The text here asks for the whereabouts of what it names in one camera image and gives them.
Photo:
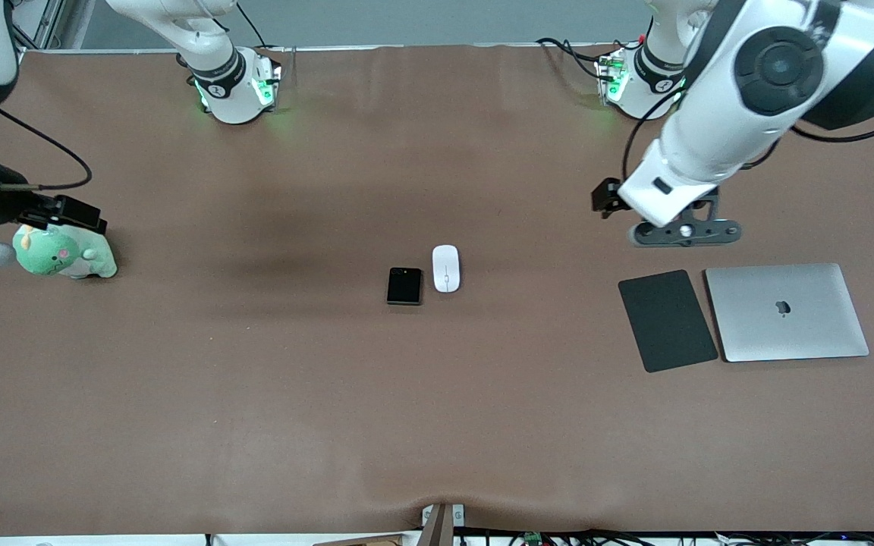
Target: laptop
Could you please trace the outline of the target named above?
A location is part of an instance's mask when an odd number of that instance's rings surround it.
[[[837,263],[707,269],[728,362],[866,356]]]

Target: black mouse pad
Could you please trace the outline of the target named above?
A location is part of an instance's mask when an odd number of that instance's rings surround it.
[[[621,281],[620,294],[646,371],[717,359],[714,338],[686,271]]]

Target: white mouse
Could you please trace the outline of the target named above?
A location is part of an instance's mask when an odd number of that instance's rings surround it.
[[[461,258],[454,245],[434,246],[434,287],[439,293],[452,293],[461,287]]]

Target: plush toy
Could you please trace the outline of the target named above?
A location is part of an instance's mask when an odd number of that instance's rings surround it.
[[[117,274],[107,238],[81,227],[50,224],[46,229],[37,229],[22,225],[13,237],[13,248],[15,259],[33,275],[84,279]]]

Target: round black joint cover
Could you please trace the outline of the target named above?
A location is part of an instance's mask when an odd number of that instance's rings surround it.
[[[734,59],[734,77],[744,105],[761,115],[779,115],[818,90],[822,51],[797,28],[766,28],[748,38]]]

